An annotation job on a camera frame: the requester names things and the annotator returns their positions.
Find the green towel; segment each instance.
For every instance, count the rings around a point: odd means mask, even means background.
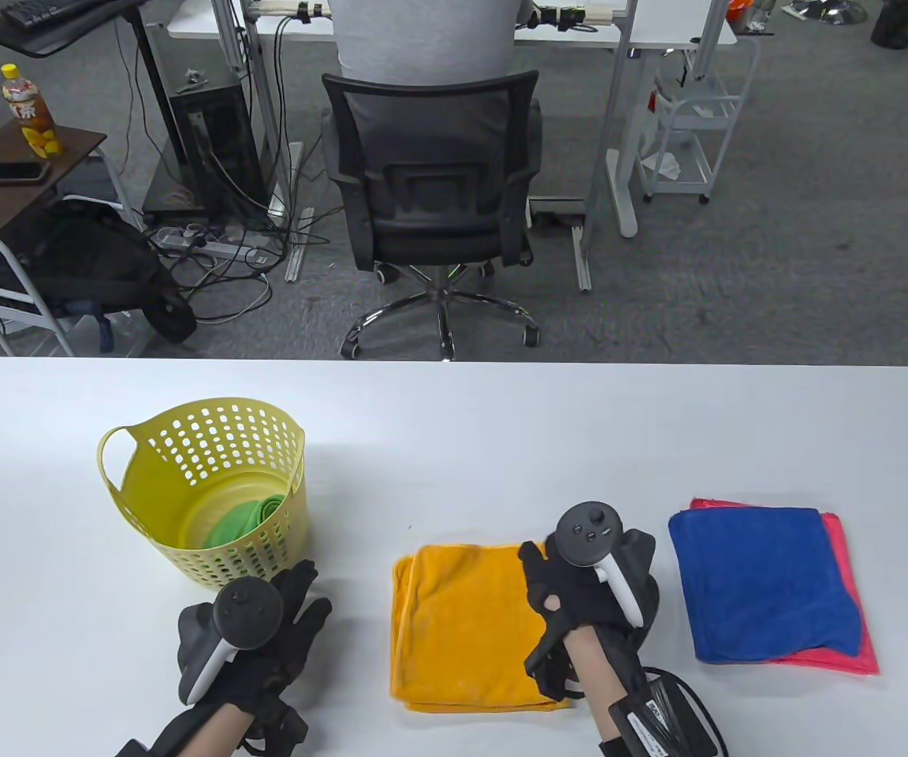
[[[284,494],[274,494],[262,502],[252,500],[237,505],[224,515],[219,523],[216,523],[216,527],[209,532],[204,549],[221,547],[224,544],[230,544],[231,541],[237,541],[244,534],[249,534],[266,522],[284,500]]]

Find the person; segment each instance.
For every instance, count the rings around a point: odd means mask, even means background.
[[[331,0],[342,76],[376,84],[464,84],[507,76],[532,0]]]
[[[512,72],[514,31],[532,0],[331,0],[338,61],[346,79],[401,86],[443,86]],[[367,169],[393,162],[501,165],[509,104],[504,93],[448,100],[348,98]],[[482,194],[498,192],[501,172]]]
[[[519,558],[527,582],[527,601],[544,617],[545,623],[555,618],[556,627],[568,628],[561,647],[557,643],[556,651],[564,652],[568,657],[583,688],[601,738],[602,753],[605,757],[627,755],[619,728],[608,709],[627,696],[627,684],[631,688],[636,684],[624,666],[612,666],[609,662],[610,653],[603,641],[608,637],[603,632],[610,628],[609,633],[617,632],[620,637],[627,637],[626,641],[631,641],[635,648],[646,631],[642,634],[633,631],[608,585],[599,583],[594,571],[569,565],[559,555],[554,537],[545,541],[545,555],[537,545],[526,542],[520,546]],[[310,570],[313,570],[313,563],[310,563]],[[239,652],[232,663],[224,666],[203,697],[203,703],[220,703],[219,710],[202,725],[177,757],[229,757],[251,728],[260,703],[267,696],[278,697],[287,685],[280,681],[270,688],[266,684],[268,667],[277,664],[287,667],[292,674],[288,682],[303,670],[314,636],[331,612],[331,602],[316,599],[299,620],[293,621],[313,577],[308,573],[302,580],[280,580],[279,576],[275,580],[280,581],[278,585],[285,606],[280,634],[262,649]]]

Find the basket handle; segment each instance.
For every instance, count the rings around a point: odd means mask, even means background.
[[[107,470],[104,468],[104,447],[107,446],[107,442],[111,440],[111,437],[119,431],[128,431],[128,427],[116,426],[100,438],[100,443],[97,445],[97,469],[100,470],[100,477],[101,479],[104,479],[104,484],[107,487],[107,490],[110,491],[111,497],[114,498],[114,501],[119,502],[119,504],[122,505],[124,509],[128,509],[125,498],[123,498],[121,495],[121,490],[119,490],[118,487],[114,486],[112,480],[107,476]]]
[[[300,455],[300,464],[296,466],[296,472],[292,475],[292,482],[289,482],[289,493],[296,494],[300,488],[300,482],[303,480],[303,470],[307,467],[307,455]]]

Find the black office chair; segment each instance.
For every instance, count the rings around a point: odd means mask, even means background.
[[[356,320],[342,356],[359,356],[371,323],[413,305],[436,307],[441,360],[454,360],[448,303],[483,303],[525,322],[523,343],[540,332],[510,300],[460,292],[469,270],[491,260],[529,266],[527,185],[541,167],[538,72],[443,87],[401,87],[322,76],[332,110],[322,119],[328,177],[342,191],[356,267],[388,284],[400,274],[424,292]],[[426,275],[421,267],[436,267]]]

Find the blue towel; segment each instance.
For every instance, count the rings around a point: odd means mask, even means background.
[[[703,662],[861,653],[861,613],[817,509],[688,509],[668,529]]]

